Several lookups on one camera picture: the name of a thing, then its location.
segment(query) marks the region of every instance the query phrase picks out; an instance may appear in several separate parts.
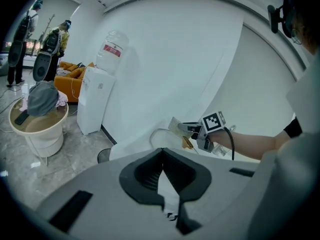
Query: backpack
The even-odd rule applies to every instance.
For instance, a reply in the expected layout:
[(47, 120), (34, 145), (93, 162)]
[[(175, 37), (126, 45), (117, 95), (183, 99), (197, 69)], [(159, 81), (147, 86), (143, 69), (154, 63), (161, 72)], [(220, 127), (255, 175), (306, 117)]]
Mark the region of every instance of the backpack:
[(36, 17), (38, 14), (36, 13), (32, 17), (29, 15), (29, 11), (26, 12), (26, 16), (24, 19), (20, 22), (18, 29), (15, 32), (14, 35), (14, 41), (20, 41), (24, 42), (27, 34), (29, 33), (29, 29), (31, 27), (31, 22), (34, 17)]
[(44, 40), (43, 52), (47, 52), (54, 55), (58, 52), (60, 48), (60, 43), (62, 40), (62, 31), (59, 28), (54, 29)]

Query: black sleeve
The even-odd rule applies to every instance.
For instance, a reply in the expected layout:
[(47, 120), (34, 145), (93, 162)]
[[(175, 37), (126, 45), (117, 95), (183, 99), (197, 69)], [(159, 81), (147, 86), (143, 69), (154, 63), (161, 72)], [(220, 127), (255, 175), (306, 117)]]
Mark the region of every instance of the black sleeve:
[(284, 128), (284, 131), (289, 135), (290, 138), (297, 137), (302, 134), (302, 130), (297, 118), (293, 119), (291, 123)]

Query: orange pillow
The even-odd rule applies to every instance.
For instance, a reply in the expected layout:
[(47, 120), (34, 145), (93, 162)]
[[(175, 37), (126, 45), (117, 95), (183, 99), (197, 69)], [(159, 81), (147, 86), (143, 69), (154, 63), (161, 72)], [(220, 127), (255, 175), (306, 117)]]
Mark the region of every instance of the orange pillow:
[(64, 70), (70, 68), (73, 64), (72, 63), (68, 63), (68, 62), (61, 62), (60, 63), (61, 67), (63, 67)]
[(95, 64), (93, 62), (91, 62), (87, 67), (92, 67), (94, 68), (95, 67)]
[(81, 75), (81, 73), (85, 70), (85, 67), (79, 67), (75, 70), (73, 70), (72, 72), (70, 72), (69, 74), (67, 74), (65, 77), (66, 78), (77, 78)]
[(84, 77), (85, 77), (85, 72), (86, 72), (86, 67), (84, 68), (84, 70), (82, 71), (82, 73), (81, 73), (81, 75), (80, 76), (78, 76), (78, 79), (84, 79)]
[(66, 70), (72, 72), (72, 71), (74, 71), (74, 70), (77, 69), (77, 68), (78, 68), (78, 65), (72, 65), (71, 67), (68, 67)]

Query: black remote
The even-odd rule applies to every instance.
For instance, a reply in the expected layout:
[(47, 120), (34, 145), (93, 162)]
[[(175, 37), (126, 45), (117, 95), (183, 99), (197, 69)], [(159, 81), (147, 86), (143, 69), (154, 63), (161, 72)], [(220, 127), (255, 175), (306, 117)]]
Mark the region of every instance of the black remote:
[(20, 126), (20, 125), (22, 125), (22, 123), (28, 118), (28, 111), (27, 110), (25, 110), (25, 111), (23, 111), (17, 118), (16, 118), (16, 120), (14, 120), (14, 122), (18, 125), (18, 126)]

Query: marble floor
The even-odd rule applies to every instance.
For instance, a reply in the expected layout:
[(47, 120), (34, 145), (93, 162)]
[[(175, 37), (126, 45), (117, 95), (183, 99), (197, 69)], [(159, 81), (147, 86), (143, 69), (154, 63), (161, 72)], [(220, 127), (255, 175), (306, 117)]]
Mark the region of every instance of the marble floor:
[[(31, 70), (24, 69), (22, 86), (7, 89), (7, 77), (0, 77), (0, 113), (15, 99), (27, 94), (35, 84)], [(48, 166), (43, 163), (31, 168), (38, 162), (23, 136), (11, 132), (8, 114), (12, 105), (0, 114), (0, 172), (7, 171), (8, 176), (1, 177), (7, 184), (12, 196), (28, 207), (35, 209), (50, 193), (97, 164), (98, 153), (112, 147), (112, 143), (102, 131), (84, 136), (77, 124), (76, 105), (69, 106), (69, 115), (63, 123), (64, 141), (58, 153), (48, 158)]]

